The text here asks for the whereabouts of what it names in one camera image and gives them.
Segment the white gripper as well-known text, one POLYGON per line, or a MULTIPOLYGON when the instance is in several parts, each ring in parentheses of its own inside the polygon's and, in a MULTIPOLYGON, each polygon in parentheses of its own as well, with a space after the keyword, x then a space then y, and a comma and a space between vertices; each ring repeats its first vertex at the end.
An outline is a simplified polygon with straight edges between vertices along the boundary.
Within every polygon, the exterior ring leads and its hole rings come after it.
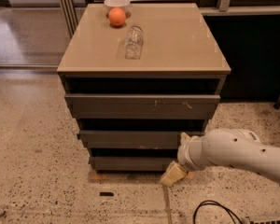
POLYGON ((177 160, 178 163, 172 161, 161 176, 160 183, 162 185, 172 186, 187 175, 187 170, 191 172, 202 171, 207 167, 207 159, 203 154, 203 138, 182 133, 177 160))

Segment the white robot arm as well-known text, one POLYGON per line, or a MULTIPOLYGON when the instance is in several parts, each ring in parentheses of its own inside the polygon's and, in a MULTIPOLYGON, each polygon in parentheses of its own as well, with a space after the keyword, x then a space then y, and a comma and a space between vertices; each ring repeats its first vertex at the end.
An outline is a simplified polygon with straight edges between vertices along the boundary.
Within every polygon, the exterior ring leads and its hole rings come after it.
POLYGON ((245 129, 214 129, 203 136, 181 134, 177 161, 172 161, 161 184, 172 186, 188 172, 223 166, 249 171, 280 184, 280 147, 263 145, 245 129))

